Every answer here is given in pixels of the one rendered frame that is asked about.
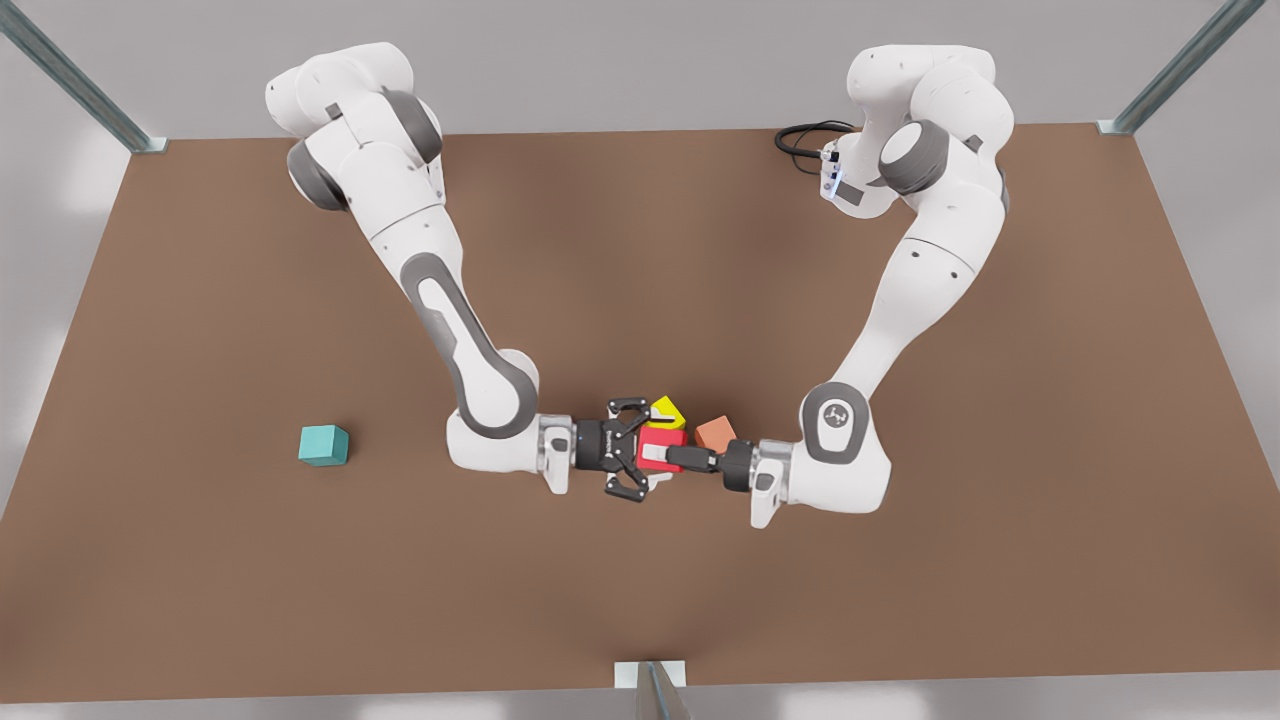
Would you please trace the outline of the red wooden cube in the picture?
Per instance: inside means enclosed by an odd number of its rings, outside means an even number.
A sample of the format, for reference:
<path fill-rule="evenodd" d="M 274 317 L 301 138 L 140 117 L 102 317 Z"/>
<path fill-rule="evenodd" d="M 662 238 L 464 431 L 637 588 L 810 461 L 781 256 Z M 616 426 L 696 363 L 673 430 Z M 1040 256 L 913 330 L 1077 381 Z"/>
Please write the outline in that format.
<path fill-rule="evenodd" d="M 687 433 L 684 429 L 659 428 L 645 424 L 637 433 L 636 466 L 645 473 L 682 473 L 678 465 L 666 461 L 666 452 L 658 454 L 652 447 L 678 447 L 689 443 Z"/>

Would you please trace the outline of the silver frame post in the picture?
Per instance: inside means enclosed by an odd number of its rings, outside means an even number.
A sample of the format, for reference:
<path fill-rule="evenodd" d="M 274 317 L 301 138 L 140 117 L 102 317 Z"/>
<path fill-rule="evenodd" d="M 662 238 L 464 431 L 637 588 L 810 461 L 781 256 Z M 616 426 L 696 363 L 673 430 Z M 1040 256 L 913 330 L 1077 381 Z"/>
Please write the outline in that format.
<path fill-rule="evenodd" d="M 1225 0 L 1115 118 L 1094 123 L 1098 133 L 1133 136 L 1266 3 L 1267 0 Z"/>
<path fill-rule="evenodd" d="M 636 720 L 692 720 L 678 692 L 686 685 L 684 660 L 614 662 L 614 688 L 635 691 Z"/>
<path fill-rule="evenodd" d="M 168 140 L 145 132 L 15 5 L 0 0 L 0 33 L 132 154 L 161 154 Z"/>

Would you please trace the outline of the teal blue wooden cube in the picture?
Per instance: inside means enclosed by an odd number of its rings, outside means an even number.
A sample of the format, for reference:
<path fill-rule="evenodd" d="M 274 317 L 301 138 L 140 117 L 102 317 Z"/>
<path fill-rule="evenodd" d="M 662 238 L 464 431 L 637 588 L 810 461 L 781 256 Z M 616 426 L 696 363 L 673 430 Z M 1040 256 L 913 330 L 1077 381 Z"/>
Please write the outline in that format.
<path fill-rule="evenodd" d="M 338 425 L 303 427 L 300 432 L 297 459 L 314 468 L 347 464 L 349 434 Z"/>

